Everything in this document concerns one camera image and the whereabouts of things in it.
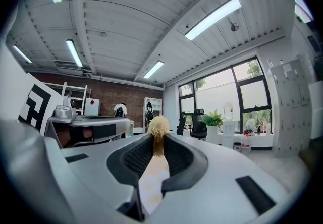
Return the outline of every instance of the black slot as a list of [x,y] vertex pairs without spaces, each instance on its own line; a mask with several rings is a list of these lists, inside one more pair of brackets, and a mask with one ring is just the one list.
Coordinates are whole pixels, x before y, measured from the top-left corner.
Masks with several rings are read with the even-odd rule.
[[275,206],[274,201],[250,176],[237,178],[236,181],[259,215]]
[[78,154],[78,155],[74,155],[74,156],[69,156],[69,157],[66,157],[65,159],[66,159],[67,163],[72,163],[72,162],[76,162],[76,161],[85,159],[87,157],[89,157],[89,156],[83,153],[83,154]]

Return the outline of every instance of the black window frame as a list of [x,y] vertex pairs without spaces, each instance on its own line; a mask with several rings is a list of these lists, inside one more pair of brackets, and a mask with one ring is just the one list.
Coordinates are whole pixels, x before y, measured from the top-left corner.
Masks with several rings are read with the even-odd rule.
[[[236,74],[234,72],[234,67],[238,66],[238,65],[241,65],[241,64],[244,64],[244,63],[247,63],[247,62],[251,62],[253,60],[257,60],[258,64],[259,64],[259,67],[261,69],[261,72],[262,72],[262,75],[260,76],[255,76],[255,77],[251,77],[251,78],[248,78],[248,79],[243,79],[243,80],[237,80],[237,77],[236,77]],[[193,97],[194,99],[194,110],[196,110],[196,91],[195,91],[195,88],[196,88],[196,81],[198,80],[201,80],[203,78],[206,78],[206,77],[209,77],[209,76],[212,76],[214,74],[217,74],[217,73],[220,73],[220,72],[223,72],[227,69],[231,69],[232,71],[232,74],[233,74],[233,78],[234,78],[234,81],[235,81],[235,84],[236,84],[236,88],[237,88],[237,94],[238,94],[238,101],[239,101],[239,108],[240,108],[240,131],[239,132],[236,132],[236,133],[240,133],[242,134],[243,133],[243,114],[244,113],[251,113],[251,112],[257,112],[257,111],[262,111],[262,110],[267,110],[269,109],[270,110],[270,122],[271,122],[271,127],[270,127],[270,133],[272,134],[272,126],[273,126],[273,112],[272,112],[272,103],[271,103],[271,98],[270,98],[270,93],[269,93],[269,89],[268,89],[268,84],[267,84],[267,80],[266,80],[266,77],[264,75],[264,71],[262,69],[262,66],[258,60],[257,57],[251,57],[247,60],[243,60],[237,64],[233,64],[233,65],[230,65],[226,68],[223,68],[219,71],[216,71],[216,72],[213,72],[211,74],[208,74],[208,75],[205,75],[201,78],[198,78],[198,79],[194,79],[190,82],[187,82],[181,86],[178,87],[178,92],[179,92],[179,103],[180,103],[180,113],[182,112],[182,100],[183,99],[186,99],[186,98],[191,98]],[[248,84],[251,84],[251,83],[255,83],[255,82],[259,82],[259,81],[263,81],[263,84],[264,84],[264,88],[265,88],[265,91],[266,91],[266,96],[267,96],[267,105],[266,106],[259,106],[259,107],[254,107],[254,108],[247,108],[245,109],[244,106],[243,106],[243,99],[242,99],[242,92],[241,92],[241,86],[244,86],[244,85],[248,85]],[[181,94],[181,87],[185,86],[185,85],[192,85],[192,88],[193,88],[193,93],[192,94],[189,94],[189,95],[184,95],[184,96],[180,96]]]

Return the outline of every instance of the office chair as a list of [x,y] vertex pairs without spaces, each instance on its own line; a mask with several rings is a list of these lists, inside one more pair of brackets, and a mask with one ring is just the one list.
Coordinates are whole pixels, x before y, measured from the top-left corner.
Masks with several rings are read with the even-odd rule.
[[202,139],[205,141],[207,135],[206,124],[201,122],[201,116],[204,114],[203,109],[196,109],[192,114],[193,127],[189,125],[190,135],[193,138]]
[[181,112],[181,114],[180,114],[180,122],[179,122],[179,124],[177,126],[177,131],[176,131],[177,135],[183,135],[185,122],[186,122],[185,112]]

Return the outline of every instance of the ceiling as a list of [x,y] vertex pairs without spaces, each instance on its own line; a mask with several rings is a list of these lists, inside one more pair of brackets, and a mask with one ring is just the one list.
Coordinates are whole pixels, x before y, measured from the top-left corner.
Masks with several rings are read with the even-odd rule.
[[[26,71],[58,73],[55,62],[74,62],[65,43],[73,39],[84,69],[93,75],[161,85],[284,28],[290,13],[286,0],[239,0],[241,9],[194,40],[184,36],[225,1],[21,0],[7,45],[17,45],[32,60],[24,62],[12,49]],[[231,31],[231,23],[239,30]],[[158,60],[165,64],[144,79]]]

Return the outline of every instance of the potted plant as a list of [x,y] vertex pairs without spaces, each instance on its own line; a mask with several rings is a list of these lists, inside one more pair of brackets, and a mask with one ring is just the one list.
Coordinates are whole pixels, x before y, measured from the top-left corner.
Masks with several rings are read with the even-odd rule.
[[202,115],[201,122],[207,125],[206,141],[214,144],[219,143],[218,126],[222,124],[224,118],[222,114],[218,114],[218,111],[210,112],[209,114]]

